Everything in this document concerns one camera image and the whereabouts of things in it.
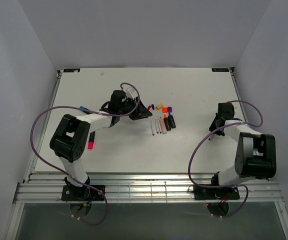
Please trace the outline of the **pale orange highlighter cap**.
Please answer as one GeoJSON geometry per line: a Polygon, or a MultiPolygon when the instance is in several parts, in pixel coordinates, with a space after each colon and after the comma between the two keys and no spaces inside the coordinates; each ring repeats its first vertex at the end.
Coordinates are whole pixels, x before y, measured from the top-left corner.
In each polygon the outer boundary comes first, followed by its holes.
{"type": "Polygon", "coordinates": [[[163,108],[163,107],[164,107],[164,105],[163,105],[162,103],[160,103],[160,104],[158,104],[158,105],[155,106],[155,108],[156,108],[157,110],[159,110],[159,109],[161,109],[161,108],[163,108]]]}

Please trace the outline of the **red cap thin pen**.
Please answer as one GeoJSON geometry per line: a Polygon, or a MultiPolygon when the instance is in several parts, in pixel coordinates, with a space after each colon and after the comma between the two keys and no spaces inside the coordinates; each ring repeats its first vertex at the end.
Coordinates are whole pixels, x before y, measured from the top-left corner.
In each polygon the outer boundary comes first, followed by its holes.
{"type": "Polygon", "coordinates": [[[161,132],[160,132],[158,120],[155,119],[155,120],[154,120],[154,123],[155,123],[156,134],[160,134],[161,132]]]}

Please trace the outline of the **blue cap thin pen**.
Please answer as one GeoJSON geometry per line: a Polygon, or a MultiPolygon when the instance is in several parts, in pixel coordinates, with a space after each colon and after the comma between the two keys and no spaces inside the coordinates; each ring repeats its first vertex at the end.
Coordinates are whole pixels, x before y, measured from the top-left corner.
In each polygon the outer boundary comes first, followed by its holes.
{"type": "Polygon", "coordinates": [[[150,129],[151,129],[152,136],[155,136],[155,132],[154,132],[153,122],[152,121],[150,121],[150,129]]]}

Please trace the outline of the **orange black highlighter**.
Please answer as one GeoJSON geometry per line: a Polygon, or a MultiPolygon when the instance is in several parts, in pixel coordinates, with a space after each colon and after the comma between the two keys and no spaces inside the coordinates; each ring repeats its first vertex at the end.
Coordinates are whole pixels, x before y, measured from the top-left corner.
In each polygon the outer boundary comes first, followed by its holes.
{"type": "Polygon", "coordinates": [[[164,122],[166,130],[171,131],[172,130],[171,123],[170,123],[170,120],[166,114],[164,115],[163,122],[164,122]]]}

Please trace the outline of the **purple highlighter cap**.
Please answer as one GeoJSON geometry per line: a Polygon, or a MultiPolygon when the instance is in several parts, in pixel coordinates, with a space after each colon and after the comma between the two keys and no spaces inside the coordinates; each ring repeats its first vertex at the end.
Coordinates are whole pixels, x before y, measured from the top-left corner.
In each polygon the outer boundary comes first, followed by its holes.
{"type": "Polygon", "coordinates": [[[172,109],[171,106],[168,106],[168,107],[167,107],[167,112],[168,112],[168,113],[172,113],[172,112],[173,112],[173,109],[172,109]]]}

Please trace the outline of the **purple black highlighter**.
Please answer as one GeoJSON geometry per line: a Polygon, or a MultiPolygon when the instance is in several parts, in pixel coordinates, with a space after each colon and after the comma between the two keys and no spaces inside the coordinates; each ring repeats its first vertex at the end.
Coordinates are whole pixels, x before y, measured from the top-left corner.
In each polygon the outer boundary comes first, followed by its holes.
{"type": "Polygon", "coordinates": [[[168,114],[168,120],[169,120],[170,127],[172,129],[175,129],[176,128],[176,123],[175,123],[174,117],[173,117],[173,115],[171,113],[168,114]]]}

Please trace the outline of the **pale orange yellow highlighter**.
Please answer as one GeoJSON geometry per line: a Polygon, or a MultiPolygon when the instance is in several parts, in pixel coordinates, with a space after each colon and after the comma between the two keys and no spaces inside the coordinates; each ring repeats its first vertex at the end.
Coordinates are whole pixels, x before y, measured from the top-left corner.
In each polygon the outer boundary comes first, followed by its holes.
{"type": "Polygon", "coordinates": [[[164,119],[162,117],[159,118],[159,124],[160,124],[162,134],[166,135],[167,134],[167,128],[166,128],[166,125],[164,123],[164,119]]]}

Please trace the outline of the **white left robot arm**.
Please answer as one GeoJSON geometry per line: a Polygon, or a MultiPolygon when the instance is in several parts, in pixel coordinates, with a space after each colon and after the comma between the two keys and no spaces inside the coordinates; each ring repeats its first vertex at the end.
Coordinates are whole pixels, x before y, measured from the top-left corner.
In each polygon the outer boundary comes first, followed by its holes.
{"type": "Polygon", "coordinates": [[[90,195],[90,179],[81,160],[90,133],[113,127],[120,121],[121,115],[126,115],[133,121],[153,115],[139,97],[135,96],[135,92],[132,87],[114,90],[110,100],[101,106],[99,112],[83,116],[65,114],[57,126],[49,146],[68,173],[64,179],[66,185],[79,200],[90,195]]]}

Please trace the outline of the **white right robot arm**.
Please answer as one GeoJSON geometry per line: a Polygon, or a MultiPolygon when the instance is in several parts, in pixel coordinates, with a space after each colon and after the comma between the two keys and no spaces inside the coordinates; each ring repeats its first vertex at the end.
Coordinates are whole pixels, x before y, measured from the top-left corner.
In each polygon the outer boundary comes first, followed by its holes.
{"type": "Polygon", "coordinates": [[[210,194],[221,199],[228,185],[237,186],[251,179],[271,179],[277,172],[276,138],[253,130],[235,117],[231,102],[218,104],[217,113],[209,127],[213,135],[230,136],[237,142],[233,166],[217,172],[211,178],[210,194]]]}

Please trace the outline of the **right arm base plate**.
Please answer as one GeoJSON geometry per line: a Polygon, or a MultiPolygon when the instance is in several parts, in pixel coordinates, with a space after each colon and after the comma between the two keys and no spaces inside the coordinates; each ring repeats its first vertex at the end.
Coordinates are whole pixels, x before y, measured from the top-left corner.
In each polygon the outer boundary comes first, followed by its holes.
{"type": "Polygon", "coordinates": [[[188,189],[189,193],[193,193],[195,200],[239,200],[240,194],[238,188],[204,188],[192,185],[188,189]]]}

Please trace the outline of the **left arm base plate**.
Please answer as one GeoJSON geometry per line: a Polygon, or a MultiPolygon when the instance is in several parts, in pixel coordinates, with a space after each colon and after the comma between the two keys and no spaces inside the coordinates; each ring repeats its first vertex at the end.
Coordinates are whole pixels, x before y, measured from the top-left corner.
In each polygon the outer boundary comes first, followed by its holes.
{"type": "Polygon", "coordinates": [[[62,201],[103,201],[104,197],[97,190],[85,186],[65,185],[61,194],[62,201]]]}

